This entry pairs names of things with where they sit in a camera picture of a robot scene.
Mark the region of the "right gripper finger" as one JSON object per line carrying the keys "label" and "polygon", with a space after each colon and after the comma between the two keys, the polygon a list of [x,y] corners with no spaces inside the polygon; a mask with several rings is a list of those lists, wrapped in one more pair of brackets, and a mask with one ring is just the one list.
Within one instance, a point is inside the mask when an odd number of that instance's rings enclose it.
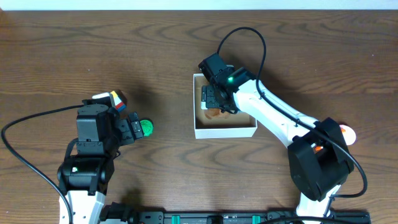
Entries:
{"label": "right gripper finger", "polygon": [[216,101],[201,101],[200,108],[202,110],[220,109],[220,106]]}
{"label": "right gripper finger", "polygon": [[211,85],[201,87],[201,101],[202,102],[215,102],[215,89]]}

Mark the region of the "white plush duck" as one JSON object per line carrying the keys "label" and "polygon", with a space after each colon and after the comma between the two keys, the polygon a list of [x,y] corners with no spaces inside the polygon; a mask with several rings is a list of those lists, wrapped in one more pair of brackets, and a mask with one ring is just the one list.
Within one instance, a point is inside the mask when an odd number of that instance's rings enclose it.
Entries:
{"label": "white plush duck", "polygon": [[346,145],[347,146],[353,145],[356,141],[355,131],[351,127],[344,124],[340,125],[340,129],[343,134]]}

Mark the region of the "brown plush bear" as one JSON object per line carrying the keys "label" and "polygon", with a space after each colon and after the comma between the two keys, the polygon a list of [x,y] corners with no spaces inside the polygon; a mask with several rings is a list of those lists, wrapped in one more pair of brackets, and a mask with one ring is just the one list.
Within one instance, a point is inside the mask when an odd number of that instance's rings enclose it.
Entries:
{"label": "brown plush bear", "polygon": [[207,119],[228,119],[231,114],[228,112],[222,112],[218,108],[211,108],[205,110],[204,115]]}

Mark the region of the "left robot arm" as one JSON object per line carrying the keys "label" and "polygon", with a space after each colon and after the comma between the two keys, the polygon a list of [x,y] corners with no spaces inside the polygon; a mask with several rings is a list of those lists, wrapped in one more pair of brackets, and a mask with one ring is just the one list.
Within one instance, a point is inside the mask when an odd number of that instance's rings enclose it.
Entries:
{"label": "left robot arm", "polygon": [[105,205],[119,148],[143,138],[137,113],[124,119],[109,103],[93,100],[77,111],[78,136],[67,147],[57,177],[62,192],[60,223],[138,223],[127,205]]}

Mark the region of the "green ball toy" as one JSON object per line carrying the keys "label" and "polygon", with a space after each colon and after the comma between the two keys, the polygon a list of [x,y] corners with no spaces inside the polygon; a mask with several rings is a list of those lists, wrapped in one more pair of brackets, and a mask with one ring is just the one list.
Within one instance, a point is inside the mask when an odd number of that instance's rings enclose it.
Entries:
{"label": "green ball toy", "polygon": [[140,120],[141,128],[145,137],[149,137],[154,131],[153,122],[149,119]]}

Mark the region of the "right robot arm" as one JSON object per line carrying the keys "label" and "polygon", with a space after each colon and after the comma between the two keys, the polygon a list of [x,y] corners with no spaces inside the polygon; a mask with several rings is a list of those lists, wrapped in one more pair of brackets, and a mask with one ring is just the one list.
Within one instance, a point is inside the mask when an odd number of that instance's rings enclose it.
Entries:
{"label": "right robot arm", "polygon": [[202,108],[246,113],[286,147],[290,175],[301,193],[295,215],[287,220],[332,223],[331,203],[358,165],[341,126],[331,118],[319,121],[292,108],[245,68],[202,65],[200,71],[208,81],[201,89]]}

